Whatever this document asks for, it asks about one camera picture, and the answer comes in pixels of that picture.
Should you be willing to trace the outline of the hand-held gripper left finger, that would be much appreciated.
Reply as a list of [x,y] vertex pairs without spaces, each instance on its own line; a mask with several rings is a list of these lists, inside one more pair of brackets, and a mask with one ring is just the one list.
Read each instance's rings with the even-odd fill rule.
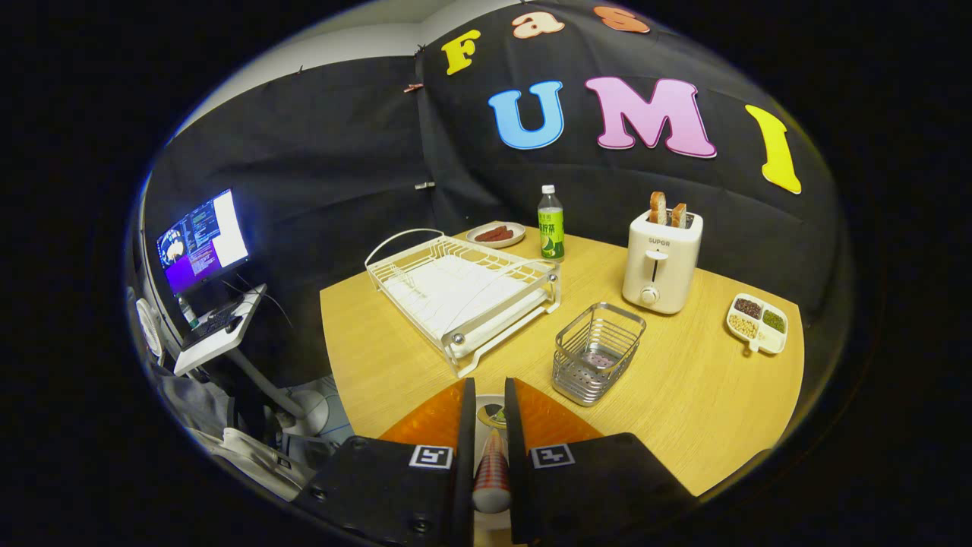
[[445,391],[458,405],[451,442],[353,436],[292,505],[361,546],[472,546],[475,379]]

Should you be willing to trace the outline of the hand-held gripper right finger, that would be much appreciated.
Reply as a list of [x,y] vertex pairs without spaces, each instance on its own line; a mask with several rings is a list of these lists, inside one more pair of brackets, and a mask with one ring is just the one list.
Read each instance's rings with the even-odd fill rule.
[[635,434],[602,434],[519,378],[506,380],[513,542],[636,545],[696,499]]

